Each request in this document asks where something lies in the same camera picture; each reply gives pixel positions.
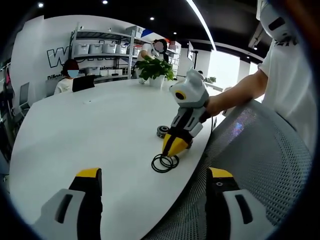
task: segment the ceiling light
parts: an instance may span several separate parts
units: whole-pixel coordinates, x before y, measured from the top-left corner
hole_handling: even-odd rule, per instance
[[[192,8],[192,10],[194,11],[194,13],[197,15],[198,19],[200,20],[200,22],[202,23],[202,26],[204,28],[204,30],[206,31],[206,34],[208,35],[211,45],[213,47],[213,50],[217,50],[216,45],[214,43],[214,39],[211,36],[210,30],[206,24],[206,21],[204,20],[204,17],[201,15],[199,9],[197,8],[197,6],[195,5],[195,3],[192,0],[186,0],[187,3],[190,5],[190,7]]]

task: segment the potted plant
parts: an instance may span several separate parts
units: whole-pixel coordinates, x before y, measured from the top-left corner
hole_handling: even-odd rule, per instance
[[[210,84],[213,84],[216,82],[216,80],[217,80],[217,78],[215,76],[211,76],[211,77],[206,77],[203,81],[210,83]]]
[[[150,85],[157,88],[161,88],[165,78],[168,80],[174,79],[171,64],[164,60],[145,57],[144,61],[139,61],[137,63],[137,67],[141,70],[139,77],[143,78],[145,81],[149,79]]]

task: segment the hand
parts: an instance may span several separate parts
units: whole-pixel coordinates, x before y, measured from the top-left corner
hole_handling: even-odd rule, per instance
[[[212,117],[218,115],[223,110],[221,109],[218,96],[210,96],[205,108]]]
[[[150,56],[148,56],[148,55],[145,55],[143,59],[146,60],[146,61],[152,60],[152,58]]]

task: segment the person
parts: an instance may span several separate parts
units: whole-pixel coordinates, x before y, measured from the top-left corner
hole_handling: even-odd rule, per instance
[[[166,40],[154,40],[151,44],[145,43],[142,46],[141,51],[138,54],[135,65],[133,66],[135,76],[134,78],[139,79],[139,75],[141,74],[141,70],[137,68],[137,63],[145,61],[149,58],[154,59],[157,58],[159,60],[165,60],[167,63],[169,62],[169,56],[166,54],[168,49],[168,45]],[[139,83],[144,84],[145,81],[141,78],[139,79]]]
[[[270,49],[258,70],[231,89],[211,96],[206,107],[211,116],[264,95],[262,104],[285,119],[298,133],[311,155],[317,133],[317,105],[312,71],[298,43],[273,7],[258,0],[257,19],[272,37]]]
[[[74,78],[78,76],[79,66],[76,60],[68,59],[65,61],[61,74],[64,78],[58,82],[55,87],[54,94],[60,94],[64,92],[71,92]]]
[[[164,39],[154,40],[152,44],[145,43],[139,52],[137,62],[144,61],[147,56],[150,58],[156,57],[169,62],[169,57],[166,54],[167,49],[167,42]]]

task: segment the window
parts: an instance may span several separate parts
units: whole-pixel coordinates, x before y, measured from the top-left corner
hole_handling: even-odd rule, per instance
[[[208,77],[216,77],[216,85],[225,89],[237,84],[240,58],[221,51],[212,51],[210,55]]]

